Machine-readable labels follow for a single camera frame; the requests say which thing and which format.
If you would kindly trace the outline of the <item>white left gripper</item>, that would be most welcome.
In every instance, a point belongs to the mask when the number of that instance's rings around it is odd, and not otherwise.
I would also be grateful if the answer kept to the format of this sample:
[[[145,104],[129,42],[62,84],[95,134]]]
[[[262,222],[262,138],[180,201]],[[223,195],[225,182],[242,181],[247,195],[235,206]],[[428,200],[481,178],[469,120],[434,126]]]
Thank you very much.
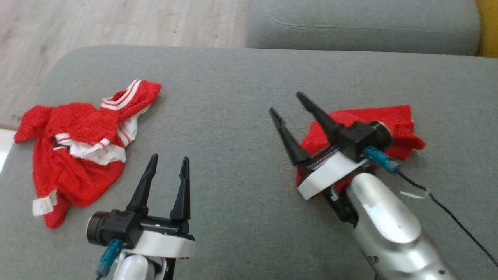
[[[151,182],[156,174],[158,154],[153,154],[147,164],[134,194],[126,206],[139,216],[148,215],[148,197]],[[185,157],[180,168],[180,186],[170,218],[146,218],[142,220],[144,231],[131,254],[167,259],[188,259],[194,257],[195,238],[189,233],[191,218],[190,161]]]

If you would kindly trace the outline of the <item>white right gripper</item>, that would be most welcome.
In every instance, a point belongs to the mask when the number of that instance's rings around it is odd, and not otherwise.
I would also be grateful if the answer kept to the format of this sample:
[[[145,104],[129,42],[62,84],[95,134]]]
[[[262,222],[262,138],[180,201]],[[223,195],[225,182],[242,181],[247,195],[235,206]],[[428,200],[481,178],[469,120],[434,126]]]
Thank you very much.
[[[335,122],[322,108],[309,99],[304,92],[297,92],[296,96],[305,110],[315,117],[326,134],[329,144],[334,145],[337,141],[338,133],[344,128],[343,124]],[[309,161],[309,153],[302,149],[300,143],[297,142],[296,138],[288,130],[285,121],[274,107],[269,109],[269,114],[292,165],[305,165]],[[325,155],[317,163],[311,165],[311,173],[299,183],[298,191],[305,200],[309,200],[325,189],[342,181],[366,162],[366,159],[361,159],[359,162],[352,161],[337,146],[332,146],[325,150]]]

